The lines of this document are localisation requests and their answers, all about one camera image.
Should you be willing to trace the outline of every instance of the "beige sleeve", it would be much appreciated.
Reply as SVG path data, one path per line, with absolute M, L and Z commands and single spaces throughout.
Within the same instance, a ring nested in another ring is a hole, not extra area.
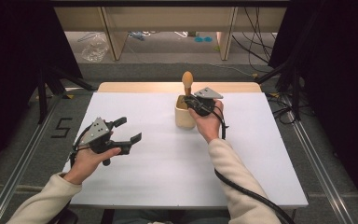
M 42 191 L 26 200 L 14 213 L 8 223 L 48 223 L 81 191 L 81 185 L 74 185 L 60 174 L 53 175 Z
M 237 185 L 253 191 L 265 198 L 266 193 L 242 163 L 231 144 L 222 139 L 214 139 L 209 144 L 209 154 L 215 169 Z M 222 182 L 227 197 L 227 207 L 231 215 L 230 224 L 242 223 L 281 223 L 275 212 L 259 201 L 246 196 Z

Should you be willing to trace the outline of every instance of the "metal stand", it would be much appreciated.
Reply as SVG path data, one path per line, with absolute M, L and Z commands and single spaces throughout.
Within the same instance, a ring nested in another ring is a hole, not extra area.
M 308 24 L 304 27 L 303 31 L 300 34 L 297 42 L 294 45 L 292 52 L 290 53 L 288 59 L 269 73 L 265 74 L 261 78 L 258 78 L 255 82 L 261 84 L 271 77 L 281 74 L 276 84 L 277 91 L 287 91 L 289 86 L 292 85 L 292 108 L 295 114 L 295 120 L 300 120 L 298 106 L 299 106 L 299 63 L 301 59 L 304 59 L 304 55 L 307 53 L 307 48 L 311 45 L 315 35 L 318 33 L 321 22 L 324 20 L 323 15 L 328 9 L 326 3 L 331 3 L 332 1 L 323 0 L 316 10 L 312 13 Z

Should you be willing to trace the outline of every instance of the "white table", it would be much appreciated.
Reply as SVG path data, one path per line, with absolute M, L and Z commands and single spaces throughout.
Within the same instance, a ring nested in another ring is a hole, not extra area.
M 72 205 L 103 208 L 221 208 L 227 201 L 214 175 L 207 145 L 196 129 L 175 126 L 177 93 L 96 92 L 79 133 L 97 117 L 128 122 L 112 139 L 143 139 L 128 156 L 112 158 L 83 184 Z M 264 93 L 223 93 L 227 140 L 260 182 L 268 197 L 283 208 L 308 205 L 272 117 Z

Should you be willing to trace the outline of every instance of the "black curtain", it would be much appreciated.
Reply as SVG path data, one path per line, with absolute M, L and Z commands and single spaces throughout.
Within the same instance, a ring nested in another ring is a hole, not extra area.
M 324 7 L 296 68 L 310 105 L 358 188 L 358 1 L 295 1 L 288 8 L 269 65 L 284 63 L 314 10 Z
M 54 9 L 0 1 L 0 151 L 7 146 L 46 65 L 81 77 Z M 49 80 L 61 78 L 49 71 L 45 74 Z

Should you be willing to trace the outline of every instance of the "wrist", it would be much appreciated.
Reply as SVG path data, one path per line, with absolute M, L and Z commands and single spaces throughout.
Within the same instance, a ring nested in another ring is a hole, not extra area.
M 73 174 L 73 172 L 69 171 L 67 174 L 62 175 L 62 178 L 74 185 L 81 185 L 83 183 L 83 179 L 78 175 Z

